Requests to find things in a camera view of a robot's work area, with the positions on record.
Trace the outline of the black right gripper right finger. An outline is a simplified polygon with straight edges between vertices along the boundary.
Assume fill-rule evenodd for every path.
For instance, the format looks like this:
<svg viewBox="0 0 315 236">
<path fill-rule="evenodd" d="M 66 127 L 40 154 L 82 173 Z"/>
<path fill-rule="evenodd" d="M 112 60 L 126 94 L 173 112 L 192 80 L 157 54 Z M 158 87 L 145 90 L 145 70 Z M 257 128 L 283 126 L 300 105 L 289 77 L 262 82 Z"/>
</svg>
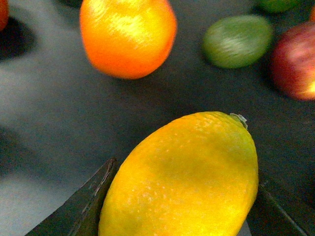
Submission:
<svg viewBox="0 0 315 236">
<path fill-rule="evenodd" d="M 261 180 L 247 222 L 253 236 L 315 236 L 315 210 L 272 180 Z"/>
</svg>

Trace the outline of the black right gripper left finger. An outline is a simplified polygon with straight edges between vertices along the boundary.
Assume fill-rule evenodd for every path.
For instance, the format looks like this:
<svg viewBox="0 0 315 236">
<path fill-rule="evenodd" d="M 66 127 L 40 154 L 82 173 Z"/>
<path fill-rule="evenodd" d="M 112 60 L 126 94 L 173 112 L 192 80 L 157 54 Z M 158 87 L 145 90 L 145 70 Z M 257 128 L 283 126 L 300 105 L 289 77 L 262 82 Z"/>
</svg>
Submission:
<svg viewBox="0 0 315 236">
<path fill-rule="evenodd" d="M 117 172 L 110 158 L 65 203 L 27 233 L 28 236 L 96 236 L 106 193 Z"/>
</svg>

